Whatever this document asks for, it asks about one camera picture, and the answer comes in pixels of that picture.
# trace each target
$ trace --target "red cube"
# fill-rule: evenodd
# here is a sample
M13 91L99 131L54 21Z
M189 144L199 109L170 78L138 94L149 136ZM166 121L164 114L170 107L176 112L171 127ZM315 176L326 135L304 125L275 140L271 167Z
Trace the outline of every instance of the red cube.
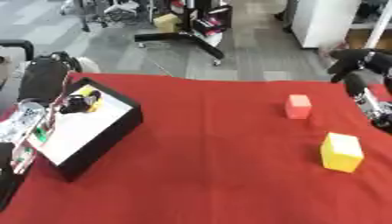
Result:
M286 114L290 119L306 119L311 110L311 101L304 94L291 94L286 102Z

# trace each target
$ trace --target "black stand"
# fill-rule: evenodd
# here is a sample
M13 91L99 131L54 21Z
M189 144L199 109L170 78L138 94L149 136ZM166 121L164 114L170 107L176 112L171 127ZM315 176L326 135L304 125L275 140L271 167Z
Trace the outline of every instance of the black stand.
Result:
M203 16L204 11L202 9L197 9L198 18ZM221 64L221 60L225 58L225 54L218 48L208 44L203 39L197 37L192 29L191 25L191 13L193 9L188 8L188 4L184 6L183 23L181 25L180 32L170 32L170 33L153 33L153 34L139 34L135 35L135 42L145 42L145 41L160 41L160 40L190 40L200 49L204 50L208 54L216 58L213 61L215 66Z

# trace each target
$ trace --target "yellow cube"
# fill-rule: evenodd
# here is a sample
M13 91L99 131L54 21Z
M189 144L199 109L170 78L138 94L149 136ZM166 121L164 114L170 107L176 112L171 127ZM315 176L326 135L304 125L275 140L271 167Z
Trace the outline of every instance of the yellow cube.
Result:
M327 169L354 172L364 155L358 137L328 133L321 146L321 157Z
M154 18L154 25L161 32L176 32L178 30L177 24L181 22L181 19L174 14L167 14L162 17Z

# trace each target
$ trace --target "yellow toy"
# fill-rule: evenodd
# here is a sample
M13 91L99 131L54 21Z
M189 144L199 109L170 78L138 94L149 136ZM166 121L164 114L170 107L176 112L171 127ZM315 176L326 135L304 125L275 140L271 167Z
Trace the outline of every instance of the yellow toy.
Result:
M321 157L327 169L354 172L364 155L358 137L328 133L321 146Z

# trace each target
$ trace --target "yellow object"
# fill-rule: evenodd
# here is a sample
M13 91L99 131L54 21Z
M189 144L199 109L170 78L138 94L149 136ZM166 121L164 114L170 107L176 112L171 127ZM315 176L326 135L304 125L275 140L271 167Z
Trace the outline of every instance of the yellow object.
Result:
M321 146L321 157L327 169L354 172L364 155L358 137L328 133Z
M86 85L86 86L82 87L81 89L79 89L77 92L78 92L78 95L88 96L94 90L97 90L97 89L90 86L90 85ZM87 112L88 113L95 112L101 105L102 105L102 98L99 99L96 103L94 103Z
M161 32L176 32L177 24L179 24L181 20L174 14L166 14L162 17L154 18L154 25Z

